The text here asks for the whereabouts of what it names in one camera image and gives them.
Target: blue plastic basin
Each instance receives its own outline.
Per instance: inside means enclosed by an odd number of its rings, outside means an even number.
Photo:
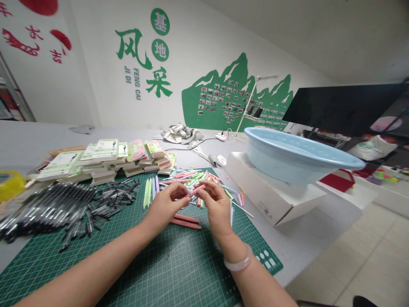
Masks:
[[[245,128],[247,156],[263,173],[297,185],[316,182],[344,168],[360,170],[364,161],[331,146],[272,129]]]

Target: white bag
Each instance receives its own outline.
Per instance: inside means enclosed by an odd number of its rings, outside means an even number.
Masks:
[[[386,157],[391,151],[396,149],[396,144],[390,144],[383,140],[379,135],[372,137],[369,141],[359,143],[348,152],[366,161]]]

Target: hand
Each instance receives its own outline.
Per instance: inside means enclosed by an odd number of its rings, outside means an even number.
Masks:
[[[153,229],[159,234],[175,214],[192,201],[187,194],[189,194],[189,191],[180,182],[173,182],[166,189],[157,193],[150,205],[148,214],[144,218],[144,222],[147,223],[149,229]]]
[[[221,240],[233,233],[230,225],[230,198],[217,183],[203,180],[195,188],[205,185],[206,188],[197,192],[207,206],[210,230],[216,240]]]

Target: power strip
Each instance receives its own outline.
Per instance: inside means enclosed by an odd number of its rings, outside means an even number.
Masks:
[[[225,137],[224,135],[222,135],[221,133],[216,133],[214,135],[216,137],[216,139],[219,139],[220,141],[224,142],[225,140],[227,140],[227,137]]]

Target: green circle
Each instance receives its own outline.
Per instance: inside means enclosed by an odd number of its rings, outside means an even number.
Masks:
[[[169,48],[163,40],[155,39],[152,42],[152,53],[158,61],[165,62],[169,57]]]
[[[150,22],[153,29],[161,36],[165,36],[170,30],[170,21],[163,9],[155,8],[150,14]]]

